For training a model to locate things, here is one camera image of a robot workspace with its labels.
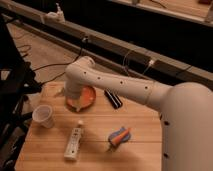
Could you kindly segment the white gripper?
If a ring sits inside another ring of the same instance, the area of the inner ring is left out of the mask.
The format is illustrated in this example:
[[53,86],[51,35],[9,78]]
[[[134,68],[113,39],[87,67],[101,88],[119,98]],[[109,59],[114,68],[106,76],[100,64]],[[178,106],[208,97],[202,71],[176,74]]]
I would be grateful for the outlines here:
[[87,106],[87,104],[82,98],[79,98],[79,99],[67,98],[66,103],[68,106],[74,108],[76,112],[79,112],[81,109]]

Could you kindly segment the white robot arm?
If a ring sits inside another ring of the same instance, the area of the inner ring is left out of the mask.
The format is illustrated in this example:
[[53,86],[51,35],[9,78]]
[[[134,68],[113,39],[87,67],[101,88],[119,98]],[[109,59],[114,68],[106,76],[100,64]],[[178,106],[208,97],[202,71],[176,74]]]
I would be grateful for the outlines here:
[[65,70],[65,95],[78,100],[84,86],[108,90],[159,113],[162,171],[213,171],[213,90],[195,82],[175,86],[104,73],[84,56]]

